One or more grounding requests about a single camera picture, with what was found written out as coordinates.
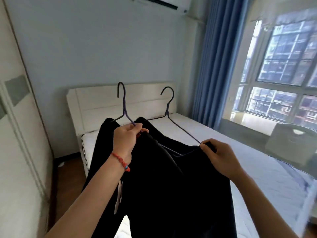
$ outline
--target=white air conditioner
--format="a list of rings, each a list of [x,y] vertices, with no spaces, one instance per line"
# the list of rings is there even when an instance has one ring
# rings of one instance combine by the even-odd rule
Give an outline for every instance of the white air conditioner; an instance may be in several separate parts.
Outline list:
[[[186,14],[189,10],[192,0],[134,0],[143,4],[154,3],[161,5],[180,14]]]

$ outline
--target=wardrobe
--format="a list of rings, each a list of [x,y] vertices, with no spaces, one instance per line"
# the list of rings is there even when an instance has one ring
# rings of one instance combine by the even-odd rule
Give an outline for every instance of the wardrobe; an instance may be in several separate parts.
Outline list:
[[[46,232],[53,156],[0,0],[0,237]]]

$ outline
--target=bracelet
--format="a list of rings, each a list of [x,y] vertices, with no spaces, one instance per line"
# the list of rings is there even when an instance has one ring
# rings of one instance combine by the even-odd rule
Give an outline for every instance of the bracelet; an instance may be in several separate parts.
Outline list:
[[[123,168],[125,168],[125,171],[130,172],[130,167],[128,166],[127,163],[123,161],[123,159],[119,155],[116,155],[115,153],[111,153],[111,154],[119,160]]]

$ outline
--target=black hanger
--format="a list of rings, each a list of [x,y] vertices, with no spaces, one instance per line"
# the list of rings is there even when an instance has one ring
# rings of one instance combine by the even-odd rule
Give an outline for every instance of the black hanger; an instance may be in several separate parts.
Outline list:
[[[164,118],[166,115],[168,117],[169,120],[171,120],[173,122],[173,124],[175,124],[177,127],[179,127],[181,130],[183,130],[184,132],[186,132],[189,136],[191,136],[194,140],[196,140],[198,143],[200,143],[194,136],[192,136],[190,133],[188,133],[185,129],[183,129],[182,127],[180,127],[178,124],[176,124],[171,118],[170,118],[170,113],[169,113],[169,107],[170,107],[170,103],[172,102],[173,98],[174,98],[174,90],[173,88],[171,88],[170,86],[166,86],[162,92],[161,92],[161,95],[163,94],[164,90],[167,89],[167,88],[170,88],[173,92],[173,96],[172,96],[172,99],[167,103],[167,106],[166,106],[166,111],[165,111],[165,115],[162,116],[162,117],[158,117],[158,118],[153,118],[153,119],[148,119],[148,120],[154,120],[154,119],[160,119],[160,118]]]
[[[117,121],[118,119],[121,119],[122,117],[127,116],[127,118],[130,120],[130,122],[131,122],[134,126],[136,126],[135,122],[133,122],[133,120],[129,117],[128,112],[126,111],[126,105],[125,105],[125,94],[126,94],[126,91],[125,91],[125,86],[124,86],[123,82],[119,82],[119,83],[118,83],[117,97],[119,97],[119,87],[120,87],[120,84],[121,84],[122,87],[123,87],[123,100],[122,100],[122,102],[123,102],[123,114],[122,114],[120,117],[116,118],[115,120],[112,120],[111,122]],[[165,147],[164,145],[161,145],[161,146],[162,146],[163,148],[168,149],[169,151],[174,152],[175,154],[181,156],[180,153],[177,153],[177,152],[175,152],[174,150],[172,150],[172,149],[170,149],[170,148],[168,148],[168,147]]]

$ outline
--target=white headboard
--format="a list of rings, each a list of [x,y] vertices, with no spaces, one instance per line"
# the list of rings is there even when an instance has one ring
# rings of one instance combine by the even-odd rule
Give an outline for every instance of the white headboard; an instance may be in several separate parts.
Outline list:
[[[168,88],[161,94],[164,87],[173,83],[129,84],[126,89],[126,109],[132,120],[142,116],[147,119],[163,116],[168,101],[172,98],[172,91]],[[122,115],[123,88],[120,86],[120,95],[117,98],[117,85],[89,88],[70,89],[67,94],[67,103],[73,119],[76,135],[100,128],[108,117],[113,119]],[[176,112],[176,97],[170,104],[169,112]],[[119,124],[127,124],[129,120],[123,117]]]

